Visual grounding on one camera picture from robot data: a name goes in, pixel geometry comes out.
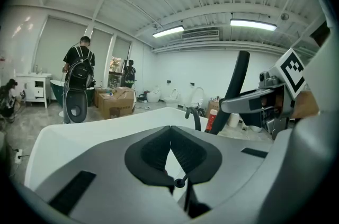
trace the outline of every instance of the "ceiling light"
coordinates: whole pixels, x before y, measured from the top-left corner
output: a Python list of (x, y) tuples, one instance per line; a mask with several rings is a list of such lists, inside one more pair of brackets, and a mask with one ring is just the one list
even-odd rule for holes
[(161, 32), (154, 33), (153, 36), (154, 36), (154, 38), (159, 38), (159, 37), (162, 37), (164, 35), (173, 34), (173, 33), (181, 32), (181, 31), (184, 31), (184, 27), (182, 25), (179, 25), (179, 26), (176, 26), (176, 27), (173, 27), (173, 28), (163, 30)]
[(231, 26), (246, 26), (246, 27), (266, 29), (270, 31), (274, 31), (276, 29), (276, 25), (272, 23), (264, 23), (264, 22), (242, 20), (242, 19), (231, 19)]

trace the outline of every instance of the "black handle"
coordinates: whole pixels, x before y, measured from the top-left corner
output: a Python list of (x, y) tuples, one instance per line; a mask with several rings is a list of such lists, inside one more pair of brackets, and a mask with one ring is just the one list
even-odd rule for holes
[[(249, 52), (240, 51), (237, 58), (237, 62), (235, 64), (231, 82), (229, 83), (224, 98), (225, 100), (239, 96), (246, 77), (248, 62), (249, 62)], [(229, 116), (230, 114), (223, 112), (220, 108), (212, 124), (210, 133), (213, 135), (217, 135), (224, 128)]]
[(191, 113), (194, 116), (195, 129), (198, 130), (198, 131), (201, 131), (199, 114), (198, 114), (198, 111), (194, 107), (188, 107), (187, 108), (185, 118), (188, 119)]

